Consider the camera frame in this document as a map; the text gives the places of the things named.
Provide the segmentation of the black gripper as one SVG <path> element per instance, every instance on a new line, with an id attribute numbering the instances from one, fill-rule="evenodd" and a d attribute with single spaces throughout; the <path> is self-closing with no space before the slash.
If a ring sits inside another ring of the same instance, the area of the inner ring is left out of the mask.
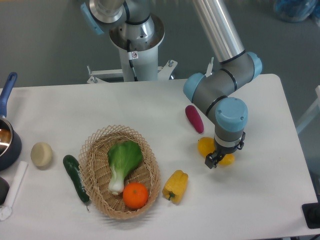
<path id="1" fill-rule="evenodd" d="M 237 144 L 233 147 L 225 147 L 220 145 L 219 143 L 215 142 L 215 151 L 209 153 L 205 157 L 205 165 L 209 168 L 216 168 L 218 163 L 223 160 L 225 155 L 232 154 L 236 150 L 242 150 L 245 143 L 246 133 L 243 131 L 241 137 L 237 140 Z"/>

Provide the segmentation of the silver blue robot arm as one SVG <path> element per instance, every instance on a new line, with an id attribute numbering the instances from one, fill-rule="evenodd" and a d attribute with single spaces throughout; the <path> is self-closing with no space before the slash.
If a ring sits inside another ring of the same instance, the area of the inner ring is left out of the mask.
<path id="1" fill-rule="evenodd" d="M 205 158 L 205 164 L 215 168 L 227 154 L 244 146 L 248 108 L 231 94 L 262 72 L 262 61 L 244 49 L 222 0 L 195 0 L 192 4 L 220 69 L 208 75 L 193 74 L 183 92 L 215 126 L 214 149 Z M 119 51 L 124 81 L 160 79 L 158 46 L 165 29 L 147 0 L 86 0 L 80 9 L 97 35 L 108 30 Z"/>

